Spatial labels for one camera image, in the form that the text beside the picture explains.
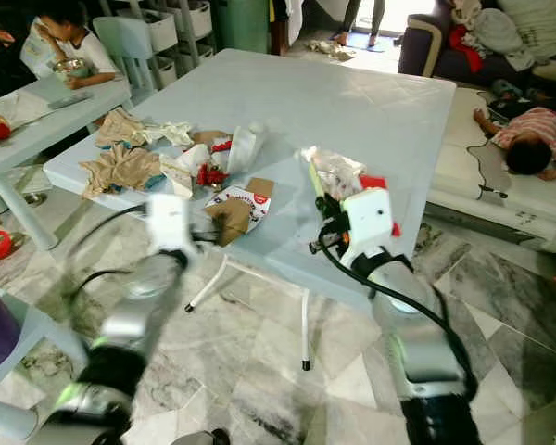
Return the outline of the metal bowl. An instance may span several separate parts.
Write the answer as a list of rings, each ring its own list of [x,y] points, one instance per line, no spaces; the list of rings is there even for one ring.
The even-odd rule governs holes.
[[[53,65],[52,71],[61,81],[68,78],[87,78],[92,75],[92,68],[86,60],[81,58],[68,58]]]

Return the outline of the standing person legs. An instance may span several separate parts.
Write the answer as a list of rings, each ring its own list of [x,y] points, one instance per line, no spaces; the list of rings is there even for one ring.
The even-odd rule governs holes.
[[[333,35],[333,41],[337,43],[338,46],[346,46],[348,44],[348,36],[350,35],[351,30],[353,30],[363,1],[364,0],[348,0],[345,17]],[[373,12],[371,16],[370,38],[368,38],[367,48],[375,48],[378,45],[381,25],[383,25],[383,18],[385,16],[385,0],[372,1]]]

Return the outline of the sitting child in white shirt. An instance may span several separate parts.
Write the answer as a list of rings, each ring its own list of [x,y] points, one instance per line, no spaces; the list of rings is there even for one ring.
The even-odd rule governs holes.
[[[57,62],[83,60],[91,75],[83,78],[68,76],[69,89],[80,89],[117,80],[119,71],[95,33],[88,30],[82,4],[78,0],[36,0],[36,17],[41,24],[35,29],[49,43]]]

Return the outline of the pale blue kids chair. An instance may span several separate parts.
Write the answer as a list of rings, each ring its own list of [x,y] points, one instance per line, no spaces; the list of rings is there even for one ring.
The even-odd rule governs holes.
[[[164,73],[157,62],[158,51],[148,25],[141,19],[116,17],[118,47],[130,84],[138,90],[158,92],[165,88]]]

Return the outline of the red and white wrapper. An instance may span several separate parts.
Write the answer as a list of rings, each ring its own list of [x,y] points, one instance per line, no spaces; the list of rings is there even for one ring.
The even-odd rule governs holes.
[[[196,153],[197,171],[195,174],[195,185],[210,187],[220,190],[223,183],[230,177],[227,172],[228,153],[232,149],[232,140],[228,137],[218,144],[197,144],[193,151]]]

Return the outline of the sleeping child in striped shirt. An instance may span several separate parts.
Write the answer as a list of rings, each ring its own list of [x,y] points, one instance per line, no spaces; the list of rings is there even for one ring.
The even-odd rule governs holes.
[[[512,174],[556,179],[556,111],[533,107],[506,124],[497,124],[483,108],[476,108],[473,120],[502,153]]]

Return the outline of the clear plastic wrapper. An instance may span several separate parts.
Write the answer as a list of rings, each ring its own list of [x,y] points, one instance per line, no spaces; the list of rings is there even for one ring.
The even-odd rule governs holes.
[[[308,164],[312,189],[317,197],[327,196],[342,202],[366,190],[388,189],[385,177],[367,173],[362,162],[316,146],[298,154]]]

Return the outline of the large pale blue plastic table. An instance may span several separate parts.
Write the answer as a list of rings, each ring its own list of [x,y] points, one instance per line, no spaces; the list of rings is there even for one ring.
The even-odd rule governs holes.
[[[190,122],[200,130],[262,124],[259,153],[235,180],[273,181],[272,205],[256,229],[227,247],[228,255],[368,312],[367,287],[309,250],[323,221],[300,152],[316,146],[385,177],[392,216],[401,230],[400,237],[385,242],[385,249],[410,256],[455,92],[455,85],[434,78],[227,48],[134,106],[133,115]]]

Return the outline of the clear plastic cup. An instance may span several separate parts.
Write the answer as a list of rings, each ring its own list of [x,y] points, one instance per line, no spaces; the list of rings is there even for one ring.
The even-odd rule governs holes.
[[[246,173],[264,144],[266,126],[260,122],[237,126],[233,132],[232,144],[228,151],[226,172],[233,174]]]

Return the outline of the small crumpled brown paper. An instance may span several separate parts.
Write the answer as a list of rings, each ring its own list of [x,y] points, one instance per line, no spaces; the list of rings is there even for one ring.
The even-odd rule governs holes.
[[[148,143],[145,124],[129,113],[125,107],[110,110],[95,133],[97,148],[113,147],[120,143],[129,146],[142,146]]]

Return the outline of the green tall bin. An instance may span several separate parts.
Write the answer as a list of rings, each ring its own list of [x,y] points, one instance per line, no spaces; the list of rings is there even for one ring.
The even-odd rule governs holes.
[[[267,54],[270,0],[210,0],[216,43],[222,48]]]

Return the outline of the light blue plastic stool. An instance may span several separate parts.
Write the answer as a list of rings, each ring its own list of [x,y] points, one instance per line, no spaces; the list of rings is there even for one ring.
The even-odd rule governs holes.
[[[0,336],[0,347],[7,347],[8,353],[0,360],[0,382],[14,372],[17,365],[28,357],[30,351],[40,342],[57,345],[58,350],[66,353],[74,367],[87,364],[86,344],[75,331],[59,325],[44,312],[24,302],[14,300],[3,302],[11,325],[15,326],[17,338]],[[0,434],[25,441],[36,431],[41,423],[41,415],[34,410],[24,410],[14,404],[0,401]]]

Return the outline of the white paper sheet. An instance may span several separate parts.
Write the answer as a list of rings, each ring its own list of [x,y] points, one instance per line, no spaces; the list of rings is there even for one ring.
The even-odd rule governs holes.
[[[55,110],[87,100],[87,94],[40,95],[16,90],[0,97],[0,118],[6,120],[11,130],[43,118]]]

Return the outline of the small pale blue kids table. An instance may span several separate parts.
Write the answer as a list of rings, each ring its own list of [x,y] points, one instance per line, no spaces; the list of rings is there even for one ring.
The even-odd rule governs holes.
[[[0,143],[0,199],[22,224],[23,232],[43,250],[53,249],[58,240],[52,230],[46,229],[19,190],[14,179],[7,177],[15,167],[28,164],[38,154],[59,140],[78,132],[118,106],[129,107],[131,89],[124,80],[109,81],[95,86],[84,86],[79,94],[92,96],[74,105],[52,111],[40,119],[23,124],[7,140]]]

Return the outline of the white drawer shelf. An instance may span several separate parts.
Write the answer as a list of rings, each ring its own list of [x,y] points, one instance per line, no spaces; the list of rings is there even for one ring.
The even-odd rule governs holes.
[[[209,0],[116,0],[117,16],[145,25],[152,54],[148,67],[159,88],[171,84],[215,54]]]

